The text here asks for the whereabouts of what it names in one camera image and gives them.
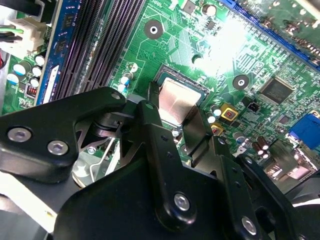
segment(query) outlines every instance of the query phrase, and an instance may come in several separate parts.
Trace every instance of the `silver screw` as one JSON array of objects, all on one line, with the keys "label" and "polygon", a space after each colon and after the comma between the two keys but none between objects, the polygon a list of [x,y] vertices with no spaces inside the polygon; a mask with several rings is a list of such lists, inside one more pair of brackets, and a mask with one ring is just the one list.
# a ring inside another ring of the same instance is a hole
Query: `silver screw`
[{"label": "silver screw", "polygon": [[184,212],[188,211],[190,208],[190,202],[188,198],[181,193],[176,193],[174,195],[174,203],[181,211]]},{"label": "silver screw", "polygon": [[218,138],[218,141],[219,141],[219,143],[221,143],[221,144],[223,144],[223,145],[225,145],[226,144],[226,142],[225,142],[225,140],[223,140],[222,138]]},{"label": "silver screw", "polygon": [[88,147],[87,149],[88,154],[93,155],[96,153],[97,149],[93,146]]},{"label": "silver screw", "polygon": [[8,138],[11,141],[23,143],[31,138],[32,134],[28,129],[16,127],[8,132]]},{"label": "silver screw", "polygon": [[246,158],[245,158],[245,160],[246,160],[249,164],[252,164],[252,160],[251,160],[251,158],[246,157]]},{"label": "silver screw", "polygon": [[48,151],[57,156],[65,155],[68,152],[68,145],[64,141],[60,140],[53,140],[51,141],[48,146]]},{"label": "silver screw", "polygon": [[257,228],[254,225],[254,223],[250,220],[250,218],[244,216],[241,219],[242,225],[247,230],[251,235],[256,235],[257,234]]},{"label": "silver screw", "polygon": [[172,131],[172,136],[173,136],[174,138],[178,137],[178,136],[179,136],[179,131],[178,131],[178,130],[173,130],[173,131]]}]

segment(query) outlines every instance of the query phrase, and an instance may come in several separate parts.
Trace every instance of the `black chip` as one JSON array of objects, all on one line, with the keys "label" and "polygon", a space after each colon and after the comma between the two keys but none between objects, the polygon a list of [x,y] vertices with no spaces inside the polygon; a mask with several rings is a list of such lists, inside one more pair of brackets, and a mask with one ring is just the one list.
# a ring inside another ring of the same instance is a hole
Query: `black chip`
[{"label": "black chip", "polygon": [[240,122],[233,121],[233,123],[231,123],[231,126],[234,127],[234,128],[238,128],[240,126]]},{"label": "black chip", "polygon": [[290,117],[286,116],[286,115],[281,115],[279,118],[279,123],[281,124],[287,124],[290,120]]},{"label": "black chip", "polygon": [[207,29],[212,30],[216,24],[213,21],[210,21],[206,26]]},{"label": "black chip", "polygon": [[195,11],[195,9],[196,5],[192,1],[188,0],[184,5],[183,11],[191,15]]},{"label": "black chip", "polygon": [[276,104],[281,104],[294,90],[285,83],[273,78],[262,88],[261,94]]},{"label": "black chip", "polygon": [[25,90],[26,84],[23,82],[19,82],[19,89]]},{"label": "black chip", "polygon": [[62,29],[69,28],[75,19],[75,15],[73,13],[66,14],[63,19]]},{"label": "black chip", "polygon": [[59,54],[61,53],[65,47],[66,47],[66,44],[67,44],[67,40],[66,39],[61,39],[59,40],[57,43],[56,43],[56,46],[55,46],[55,54]]}]

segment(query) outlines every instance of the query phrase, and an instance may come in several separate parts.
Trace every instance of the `power connector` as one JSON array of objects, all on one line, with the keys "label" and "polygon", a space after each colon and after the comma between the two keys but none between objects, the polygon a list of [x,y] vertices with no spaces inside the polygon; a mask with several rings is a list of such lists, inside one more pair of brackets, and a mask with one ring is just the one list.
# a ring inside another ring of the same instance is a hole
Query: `power connector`
[{"label": "power connector", "polygon": [[44,44],[47,26],[45,23],[37,22],[31,17],[19,18],[14,20],[6,19],[6,25],[14,26],[16,29],[23,30],[23,33],[14,33],[22,40],[10,42],[0,42],[0,48],[19,58],[23,59],[26,55],[37,52]]}]

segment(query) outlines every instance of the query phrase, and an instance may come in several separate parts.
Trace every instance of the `wire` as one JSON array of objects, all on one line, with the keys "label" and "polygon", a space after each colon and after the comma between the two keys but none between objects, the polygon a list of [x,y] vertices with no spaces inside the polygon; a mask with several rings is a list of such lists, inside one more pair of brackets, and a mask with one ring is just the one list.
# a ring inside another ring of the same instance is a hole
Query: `wire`
[{"label": "wire", "polygon": [[14,34],[23,34],[24,31],[22,29],[10,28],[10,27],[0,27],[0,33],[10,32]]},{"label": "wire", "polygon": [[115,140],[114,137],[111,138],[111,140],[110,140],[108,146],[106,147],[106,149],[105,149],[105,151],[104,151],[104,153],[103,153],[103,156],[102,156],[102,158],[100,159],[100,161],[97,162],[97,163],[91,164],[90,167],[89,167],[89,168],[90,168],[90,176],[91,176],[91,179],[92,179],[92,182],[93,182],[93,183],[95,182],[95,178],[94,178],[94,172],[92,171],[92,168],[93,168],[94,166],[99,166],[100,164],[102,164],[102,162],[103,162],[103,160],[106,158],[107,153],[109,152],[109,150],[110,150],[110,148],[111,148],[111,145],[112,145],[112,143],[114,142],[114,140]]},{"label": "wire", "polygon": [[20,36],[6,36],[0,37],[0,42],[13,42],[13,41],[21,41],[22,37]]}]

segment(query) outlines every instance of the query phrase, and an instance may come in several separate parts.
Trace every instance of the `capacitor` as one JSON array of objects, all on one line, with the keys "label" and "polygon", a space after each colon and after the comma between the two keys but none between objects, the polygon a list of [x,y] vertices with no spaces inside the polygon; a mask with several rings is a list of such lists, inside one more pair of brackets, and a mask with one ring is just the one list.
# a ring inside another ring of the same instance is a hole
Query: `capacitor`
[{"label": "capacitor", "polygon": [[34,87],[34,88],[38,88],[39,87],[39,78],[38,77],[35,77],[35,76],[33,76],[33,77],[31,77],[30,79],[29,79],[29,83],[31,84],[31,86],[32,87]]},{"label": "capacitor", "polygon": [[243,144],[246,140],[245,135],[241,131],[236,131],[232,134],[237,144]]},{"label": "capacitor", "polygon": [[123,93],[126,89],[127,89],[126,85],[124,85],[124,84],[119,84],[118,85],[118,91],[120,93]]},{"label": "capacitor", "polygon": [[268,142],[263,136],[258,136],[256,140],[263,150],[267,150],[269,148]]},{"label": "capacitor", "polygon": [[128,86],[130,81],[134,78],[131,72],[125,72],[120,79],[121,84]]},{"label": "capacitor", "polygon": [[18,84],[19,82],[21,82],[23,79],[25,79],[24,76],[21,76],[21,75],[17,75],[15,73],[9,73],[7,76],[6,76],[6,80],[11,83],[12,85],[16,85]]},{"label": "capacitor", "polygon": [[269,154],[266,151],[263,151],[262,158],[267,159],[268,157],[269,157]]},{"label": "capacitor", "polygon": [[216,118],[215,118],[214,114],[212,113],[212,111],[208,111],[205,115],[206,115],[208,122],[210,124],[213,124],[216,121]]},{"label": "capacitor", "polygon": [[33,76],[40,77],[42,74],[42,66],[33,66],[32,74]]},{"label": "capacitor", "polygon": [[19,76],[24,76],[31,71],[31,67],[32,66],[28,61],[23,60],[13,65],[13,71]]},{"label": "capacitor", "polygon": [[263,149],[260,147],[260,145],[257,141],[254,141],[253,143],[251,143],[251,146],[259,156],[264,154]]},{"label": "capacitor", "polygon": [[39,54],[34,56],[34,61],[38,66],[45,65],[47,51],[40,52]]},{"label": "capacitor", "polygon": [[218,107],[218,105],[213,104],[213,105],[211,105],[210,109],[215,117],[219,117],[222,113],[220,110],[220,107]]},{"label": "capacitor", "polygon": [[216,9],[216,7],[215,7],[214,5],[212,5],[212,4],[205,4],[205,5],[203,5],[203,7],[202,7],[202,13],[203,13],[204,15],[209,16],[209,17],[212,17],[212,16],[216,15],[216,12],[217,12],[217,9]]}]

